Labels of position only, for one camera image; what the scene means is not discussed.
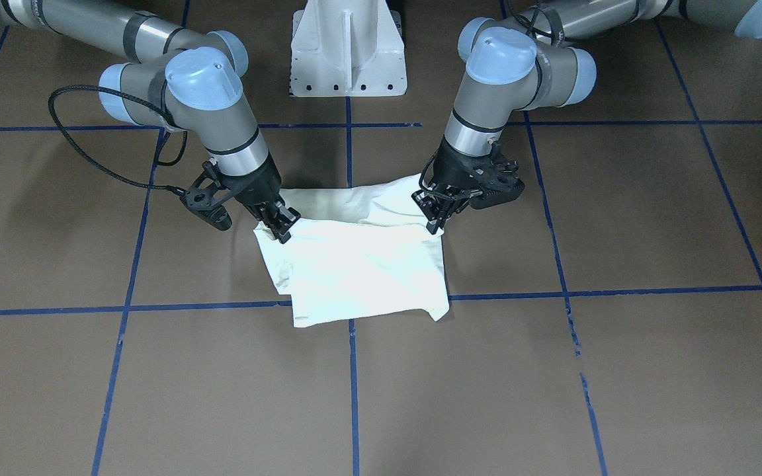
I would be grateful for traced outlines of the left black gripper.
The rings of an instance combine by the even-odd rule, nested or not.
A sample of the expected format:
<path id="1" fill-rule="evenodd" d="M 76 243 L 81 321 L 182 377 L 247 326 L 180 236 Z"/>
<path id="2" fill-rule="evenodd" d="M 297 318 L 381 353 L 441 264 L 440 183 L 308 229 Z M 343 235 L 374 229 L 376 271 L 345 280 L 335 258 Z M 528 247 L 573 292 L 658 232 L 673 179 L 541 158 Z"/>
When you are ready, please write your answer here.
<path id="1" fill-rule="evenodd" d="M 486 155 L 469 156 L 441 142 L 426 164 L 432 170 L 427 184 L 411 194 L 426 217 L 427 232 L 436 235 L 447 221 L 469 205 L 473 209 L 495 207 L 515 201 L 525 184 L 517 176 L 517 161 L 506 159 L 499 141 L 489 144 Z"/>

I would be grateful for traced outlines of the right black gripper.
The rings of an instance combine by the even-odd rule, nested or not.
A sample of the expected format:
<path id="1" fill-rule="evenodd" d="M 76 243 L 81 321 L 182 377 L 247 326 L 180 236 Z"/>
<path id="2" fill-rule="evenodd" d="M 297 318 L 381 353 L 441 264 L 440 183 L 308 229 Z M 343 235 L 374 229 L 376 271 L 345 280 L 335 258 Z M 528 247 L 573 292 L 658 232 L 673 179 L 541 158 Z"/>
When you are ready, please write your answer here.
<path id="1" fill-rule="evenodd" d="M 211 161 L 203 163 L 202 168 L 202 174 L 179 197 L 188 211 L 218 230 L 227 230 L 232 221 L 224 202 L 236 199 L 264 223 L 278 242 L 285 244 L 290 240 L 290 228 L 302 215 L 288 207 L 279 195 L 282 181 L 272 157 L 243 176 L 224 174 Z"/>

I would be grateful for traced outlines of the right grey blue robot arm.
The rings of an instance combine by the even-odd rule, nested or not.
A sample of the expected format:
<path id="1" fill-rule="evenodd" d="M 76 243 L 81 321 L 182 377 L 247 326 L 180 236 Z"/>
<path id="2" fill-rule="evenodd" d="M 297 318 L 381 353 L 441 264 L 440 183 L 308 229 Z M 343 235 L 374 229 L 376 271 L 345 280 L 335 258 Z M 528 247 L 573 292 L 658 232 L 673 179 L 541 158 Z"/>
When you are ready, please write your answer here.
<path id="1" fill-rule="evenodd" d="M 208 152 L 188 187 L 163 186 L 219 230 L 231 227 L 227 201 L 241 203 L 281 243 L 300 214 L 279 192 L 281 178 L 241 78 L 249 57 L 229 31 L 201 34 L 112 1 L 0 1 L 0 26 L 51 31 L 125 59 L 96 91 L 115 120 L 195 133 Z"/>

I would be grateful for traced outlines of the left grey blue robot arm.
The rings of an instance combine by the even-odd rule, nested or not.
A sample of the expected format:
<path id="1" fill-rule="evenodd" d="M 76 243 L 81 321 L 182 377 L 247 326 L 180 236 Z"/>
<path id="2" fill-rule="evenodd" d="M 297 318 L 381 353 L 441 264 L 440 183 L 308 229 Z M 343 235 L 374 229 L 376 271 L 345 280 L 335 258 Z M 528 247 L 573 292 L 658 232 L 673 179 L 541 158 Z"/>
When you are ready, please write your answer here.
<path id="1" fill-rule="evenodd" d="M 427 231 L 437 234 L 467 207 L 519 198 L 524 184 L 518 165 L 500 145 L 511 113 L 586 99 L 597 66 L 577 43 L 660 16 L 762 39 L 762 1 L 538 1 L 506 19 L 472 19 L 457 42 L 465 63 L 462 83 L 441 144 L 412 194 Z"/>

